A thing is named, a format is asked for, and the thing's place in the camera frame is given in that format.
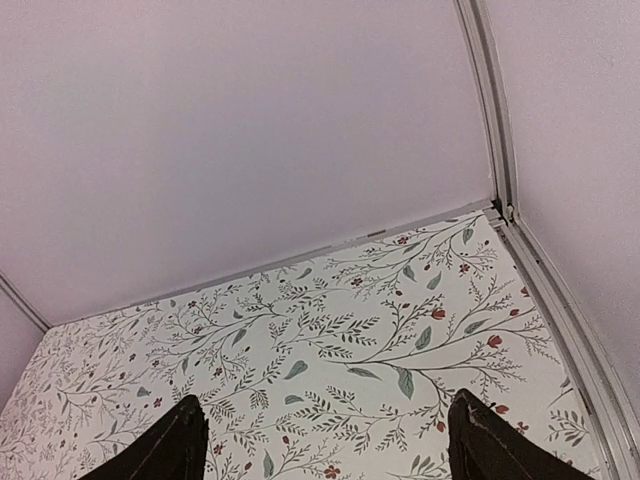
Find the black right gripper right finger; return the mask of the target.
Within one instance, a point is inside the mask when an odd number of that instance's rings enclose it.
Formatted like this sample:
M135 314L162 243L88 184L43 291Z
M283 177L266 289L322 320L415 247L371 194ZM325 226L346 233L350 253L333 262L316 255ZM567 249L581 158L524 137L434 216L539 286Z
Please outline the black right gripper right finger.
M585 474L538 447L467 389L448 410L453 480L571 480Z

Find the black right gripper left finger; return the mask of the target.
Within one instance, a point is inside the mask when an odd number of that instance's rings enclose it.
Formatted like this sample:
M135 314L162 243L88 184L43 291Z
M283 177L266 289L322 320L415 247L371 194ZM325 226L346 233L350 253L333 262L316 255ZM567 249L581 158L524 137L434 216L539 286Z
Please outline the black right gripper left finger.
M209 438L198 398L185 396L121 453L88 473L94 480L202 479Z

